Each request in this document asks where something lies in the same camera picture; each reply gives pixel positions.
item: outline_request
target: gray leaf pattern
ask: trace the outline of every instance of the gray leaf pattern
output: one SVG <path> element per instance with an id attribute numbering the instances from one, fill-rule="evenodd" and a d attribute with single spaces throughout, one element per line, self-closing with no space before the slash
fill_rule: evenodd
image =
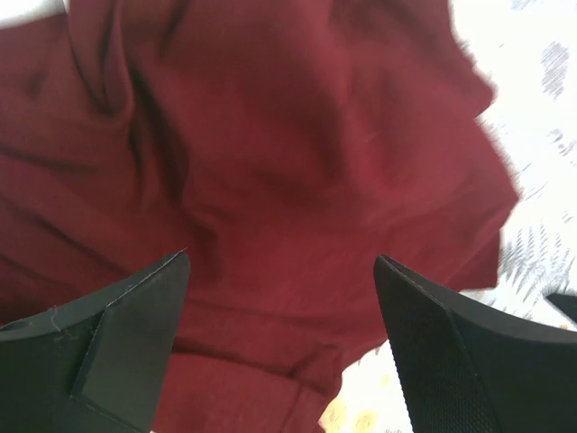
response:
<path id="1" fill-rule="evenodd" d="M 563 131 L 554 129 L 549 134 L 554 150 L 563 156 L 573 167 L 577 168 L 577 139 L 565 139 Z"/>
<path id="2" fill-rule="evenodd" d="M 568 290 L 574 261 L 574 252 L 562 233 L 551 233 L 546 221 L 520 228 L 517 236 L 502 246 L 496 290 L 508 292 L 508 297 L 499 309 L 533 318 L 531 311 L 544 297 Z M 487 304 L 495 305 L 496 300 L 493 297 Z"/>
<path id="3" fill-rule="evenodd" d="M 534 3 L 535 0 L 511 0 L 511 8 L 514 11 L 520 11 L 525 9 L 525 7 L 531 3 Z"/>
<path id="4" fill-rule="evenodd" d="M 557 41 L 551 42 L 544 51 L 541 63 L 545 74 L 541 84 L 544 92 L 557 99 L 563 93 L 563 83 L 567 76 L 569 50 Z"/>

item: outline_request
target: yellow spot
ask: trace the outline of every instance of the yellow spot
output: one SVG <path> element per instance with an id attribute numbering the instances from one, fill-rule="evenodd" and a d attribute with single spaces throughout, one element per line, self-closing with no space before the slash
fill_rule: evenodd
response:
<path id="1" fill-rule="evenodd" d="M 383 374 L 382 377 L 380 378 L 380 386 L 382 386 L 383 388 L 387 388 L 387 386 L 389 386 L 389 383 L 390 383 L 390 375 Z"/>
<path id="2" fill-rule="evenodd" d="M 325 413 L 323 413 L 318 423 L 327 433 L 335 433 L 340 431 L 344 424 L 346 424 L 346 418 L 346 403 L 343 399 L 337 397 L 327 406 Z"/>
<path id="3" fill-rule="evenodd" d="M 376 422 L 377 414 L 373 410 L 364 410 L 354 421 L 353 432 L 369 433 L 374 429 Z"/>

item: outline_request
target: maroon cloth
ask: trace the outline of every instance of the maroon cloth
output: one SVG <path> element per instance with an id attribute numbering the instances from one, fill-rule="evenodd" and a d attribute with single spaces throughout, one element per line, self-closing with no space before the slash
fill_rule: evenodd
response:
<path id="1" fill-rule="evenodd" d="M 0 321 L 187 248 L 160 433 L 315 431 L 380 253 L 495 282 L 516 194 L 445 0 L 72 0 L 0 59 Z"/>

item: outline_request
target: black textured surface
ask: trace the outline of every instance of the black textured surface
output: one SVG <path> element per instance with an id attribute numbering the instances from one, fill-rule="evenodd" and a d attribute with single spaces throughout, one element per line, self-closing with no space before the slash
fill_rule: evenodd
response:
<path id="1" fill-rule="evenodd" d="M 577 297 L 563 293 L 552 293 L 547 300 L 560 309 L 565 316 L 577 322 Z"/>
<path id="2" fill-rule="evenodd" d="M 149 433 L 188 275 L 175 254 L 0 329 L 0 432 Z"/>
<path id="3" fill-rule="evenodd" d="M 375 281 L 415 433 L 577 431 L 577 333 L 497 311 L 387 257 Z M 557 301 L 571 309 L 575 299 Z"/>

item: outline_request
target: red fabric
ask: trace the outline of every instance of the red fabric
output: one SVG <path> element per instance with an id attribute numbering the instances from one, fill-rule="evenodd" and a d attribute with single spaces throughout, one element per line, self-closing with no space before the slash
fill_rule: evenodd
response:
<path id="1" fill-rule="evenodd" d="M 186 247 L 160 433 L 318 428 L 379 253 L 495 282 L 516 195 L 445 0 L 72 0 L 0 59 L 0 321 Z"/>

